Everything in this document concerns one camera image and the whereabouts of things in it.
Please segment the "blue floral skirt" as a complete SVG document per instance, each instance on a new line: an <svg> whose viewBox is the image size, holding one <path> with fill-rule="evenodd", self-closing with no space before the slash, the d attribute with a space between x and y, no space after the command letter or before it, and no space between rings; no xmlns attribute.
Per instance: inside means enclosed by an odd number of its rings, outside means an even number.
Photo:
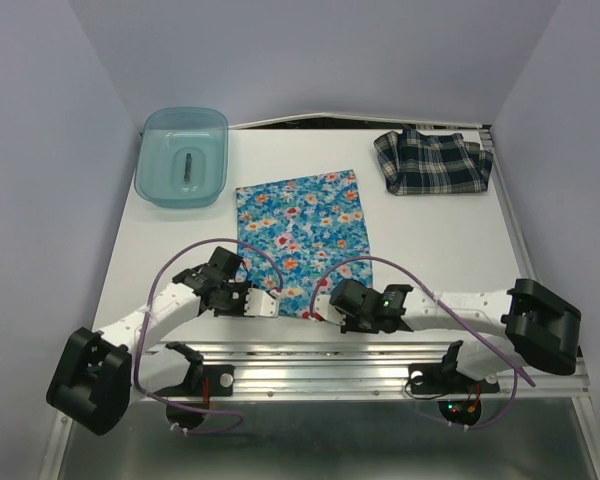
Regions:
<svg viewBox="0 0 600 480"><path fill-rule="evenodd" d="M333 265L371 253L355 172L343 170L242 186L235 190L238 254L248 279L265 290L278 286L274 261L283 276L279 312L309 319L315 288L328 294L353 278L370 287L372 266L355 261L320 277Z"/></svg>

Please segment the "navy plaid pleated skirt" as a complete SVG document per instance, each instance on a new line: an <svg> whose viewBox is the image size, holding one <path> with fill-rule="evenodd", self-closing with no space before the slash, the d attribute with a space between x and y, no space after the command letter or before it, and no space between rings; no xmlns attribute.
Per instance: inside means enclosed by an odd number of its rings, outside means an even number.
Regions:
<svg viewBox="0 0 600 480"><path fill-rule="evenodd" d="M386 190L395 196L479 194L488 190L493 154L460 134L390 131L373 142Z"/></svg>

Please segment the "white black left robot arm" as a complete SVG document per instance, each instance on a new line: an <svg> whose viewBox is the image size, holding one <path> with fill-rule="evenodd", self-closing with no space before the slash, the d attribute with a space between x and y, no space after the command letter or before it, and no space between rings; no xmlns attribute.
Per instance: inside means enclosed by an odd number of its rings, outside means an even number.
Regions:
<svg viewBox="0 0 600 480"><path fill-rule="evenodd" d="M148 304L98 331L84 327L68 338L46 393L47 403L96 435L122 419L139 394L157 395L141 382L141 359L167 334L207 311L245 317L255 301L249 281L237 282L241 256L222 247L185 269Z"/></svg>

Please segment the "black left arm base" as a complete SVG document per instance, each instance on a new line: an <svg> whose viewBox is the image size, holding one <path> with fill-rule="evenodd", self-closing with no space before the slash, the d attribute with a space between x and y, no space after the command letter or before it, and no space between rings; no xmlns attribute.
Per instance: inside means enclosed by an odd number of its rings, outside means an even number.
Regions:
<svg viewBox="0 0 600 480"><path fill-rule="evenodd" d="M162 397L231 397L234 377L234 365L207 363L182 342L144 356L140 368L141 385Z"/></svg>

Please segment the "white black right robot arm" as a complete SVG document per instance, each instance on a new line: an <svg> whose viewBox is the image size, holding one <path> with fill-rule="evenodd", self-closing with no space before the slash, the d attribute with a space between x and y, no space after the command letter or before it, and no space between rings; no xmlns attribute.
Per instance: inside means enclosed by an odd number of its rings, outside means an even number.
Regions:
<svg viewBox="0 0 600 480"><path fill-rule="evenodd" d="M315 307L344 333L469 333L470 339L452 343L434 367L435 379L452 390L515 367L560 376L576 370L581 312L532 279L481 293L435 293L406 284L378 292L346 279L331 294L318 296Z"/></svg>

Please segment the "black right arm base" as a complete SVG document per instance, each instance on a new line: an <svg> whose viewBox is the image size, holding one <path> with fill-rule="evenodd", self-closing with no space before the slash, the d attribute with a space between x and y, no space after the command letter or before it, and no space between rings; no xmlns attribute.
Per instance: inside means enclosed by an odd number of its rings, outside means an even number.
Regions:
<svg viewBox="0 0 600 480"><path fill-rule="evenodd" d="M441 363L410 364L405 387L408 393L419 397L500 392L498 382L469 379L455 370L445 372Z"/></svg>

